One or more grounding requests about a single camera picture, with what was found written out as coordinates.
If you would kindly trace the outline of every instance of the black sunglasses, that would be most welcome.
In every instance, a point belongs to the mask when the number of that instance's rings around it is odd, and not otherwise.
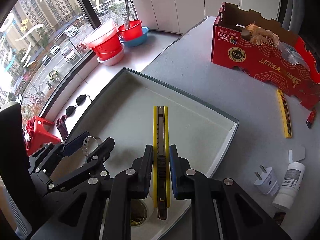
[[[91,98],[90,98],[89,95],[80,95],[80,96],[78,96],[77,99],[76,99],[77,106],[80,106],[80,105],[85,101],[85,99],[86,99],[87,97],[88,97],[88,98],[90,99],[90,101],[92,102],[92,100],[91,100]],[[67,115],[67,117],[70,117],[70,116],[73,114],[73,112],[75,111],[75,109],[76,109],[76,106],[68,106],[67,109],[66,109],[66,115]]]

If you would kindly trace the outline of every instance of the fruit box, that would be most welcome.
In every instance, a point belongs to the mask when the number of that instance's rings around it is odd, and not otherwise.
[[[269,44],[256,45],[241,37],[241,32],[231,29],[235,25],[256,25],[271,30],[283,41],[293,46],[308,64],[292,65],[281,57],[281,51]],[[307,109],[320,101],[320,74],[311,52],[306,51],[302,38],[283,29],[279,22],[267,20],[260,13],[244,11],[237,5],[223,3],[213,26],[212,62],[227,68],[237,66],[251,77],[271,82],[289,96],[299,99]]]

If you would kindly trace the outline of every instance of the white countertop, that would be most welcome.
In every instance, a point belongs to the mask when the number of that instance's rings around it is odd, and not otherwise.
[[[282,183],[289,165],[288,151],[305,147],[306,166],[300,191],[281,227],[292,240],[302,240],[320,215],[320,118],[306,125],[310,111],[295,97],[285,96],[293,137],[284,137],[276,87],[246,73],[211,62],[212,27],[209,17],[172,44],[142,72],[190,93],[239,120],[239,128],[214,179],[233,178],[271,217],[273,197],[253,185],[259,165],[272,167]],[[191,240],[191,212],[162,238]]]

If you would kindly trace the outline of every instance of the white tray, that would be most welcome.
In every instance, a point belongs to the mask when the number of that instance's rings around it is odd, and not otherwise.
[[[102,141],[112,137],[115,147],[104,166],[113,178],[130,168],[135,158],[143,156],[146,145],[152,144],[153,106],[168,106],[170,145],[176,144],[179,156],[188,159],[191,168],[211,177],[231,143],[238,120],[192,95],[129,69],[122,69],[100,92],[68,139],[85,130]],[[83,164],[84,156],[78,151],[63,161],[59,170],[68,173]],[[153,212],[144,225],[131,228],[131,239],[157,240],[189,206],[189,200],[175,200],[171,192],[168,219],[161,221]]]

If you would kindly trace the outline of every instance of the power plug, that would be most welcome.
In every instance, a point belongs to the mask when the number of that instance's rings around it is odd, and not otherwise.
[[[271,167],[264,168],[260,165],[262,173],[259,174],[258,172],[254,172],[257,176],[257,180],[254,184],[257,188],[261,191],[261,193],[267,195],[270,194],[271,196],[275,195],[279,189],[278,179]]]

